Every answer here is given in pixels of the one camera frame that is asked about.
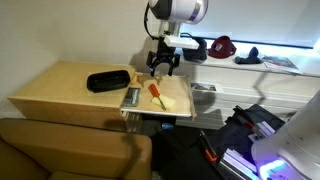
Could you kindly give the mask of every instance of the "armrest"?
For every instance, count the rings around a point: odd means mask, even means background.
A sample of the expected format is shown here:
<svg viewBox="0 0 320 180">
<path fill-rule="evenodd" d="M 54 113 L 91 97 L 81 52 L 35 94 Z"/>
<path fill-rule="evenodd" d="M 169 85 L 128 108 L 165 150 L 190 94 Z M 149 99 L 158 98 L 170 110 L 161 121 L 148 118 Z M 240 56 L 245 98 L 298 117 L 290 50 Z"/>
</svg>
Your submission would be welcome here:
<svg viewBox="0 0 320 180">
<path fill-rule="evenodd" d="M 151 179 L 147 136 L 26 119 L 0 120 L 0 135 L 51 173 Z"/>
</svg>

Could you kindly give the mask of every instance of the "blue light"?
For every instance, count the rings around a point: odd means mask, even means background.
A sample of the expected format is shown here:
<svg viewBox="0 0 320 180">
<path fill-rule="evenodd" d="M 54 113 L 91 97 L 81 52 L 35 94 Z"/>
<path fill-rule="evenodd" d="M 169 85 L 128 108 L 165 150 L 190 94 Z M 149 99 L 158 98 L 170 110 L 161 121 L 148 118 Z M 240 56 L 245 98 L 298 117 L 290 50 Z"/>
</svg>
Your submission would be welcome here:
<svg viewBox="0 0 320 180">
<path fill-rule="evenodd" d="M 268 164 L 265 164 L 260 167 L 260 176 L 262 180 L 267 180 L 271 177 L 271 174 L 277 173 L 277 171 L 282 170 L 286 167 L 286 163 L 282 160 L 275 160 L 273 162 L 270 162 Z"/>
</svg>

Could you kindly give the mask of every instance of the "cable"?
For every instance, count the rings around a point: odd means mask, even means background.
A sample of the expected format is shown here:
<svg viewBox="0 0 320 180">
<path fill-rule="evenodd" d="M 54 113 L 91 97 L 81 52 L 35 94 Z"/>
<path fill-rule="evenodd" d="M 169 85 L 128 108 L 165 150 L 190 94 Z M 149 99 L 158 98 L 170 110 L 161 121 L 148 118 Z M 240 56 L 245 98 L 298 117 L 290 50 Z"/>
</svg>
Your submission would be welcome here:
<svg viewBox="0 0 320 180">
<path fill-rule="evenodd" d="M 146 11 L 144 13 L 144 19 L 143 19 L 143 23 L 144 23 L 144 29 L 146 30 L 146 32 L 149 34 L 149 36 L 152 38 L 152 40 L 159 40 L 159 37 L 155 37 L 152 36 L 148 30 L 148 26 L 147 26 L 147 21 L 148 21 L 148 12 L 149 12 L 150 6 L 149 3 L 147 4 L 146 7 Z"/>
</svg>

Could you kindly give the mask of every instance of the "screwdriver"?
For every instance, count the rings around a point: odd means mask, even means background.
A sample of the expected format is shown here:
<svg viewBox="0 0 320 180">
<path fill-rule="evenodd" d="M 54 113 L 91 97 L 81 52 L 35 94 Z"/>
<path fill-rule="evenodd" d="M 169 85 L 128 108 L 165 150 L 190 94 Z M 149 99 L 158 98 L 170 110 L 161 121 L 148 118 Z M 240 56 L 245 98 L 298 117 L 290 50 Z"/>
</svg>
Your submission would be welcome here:
<svg viewBox="0 0 320 180">
<path fill-rule="evenodd" d="M 151 84 L 151 85 L 149 86 L 149 88 L 150 88 L 150 91 L 151 91 L 152 95 L 153 95 L 154 97 L 157 97 L 157 98 L 159 99 L 160 104 L 161 104 L 161 108 L 162 108 L 164 111 L 167 110 L 166 107 L 164 106 L 163 102 L 162 102 L 161 99 L 160 99 L 160 93 L 158 92 L 157 87 L 156 87 L 154 84 Z"/>
</svg>

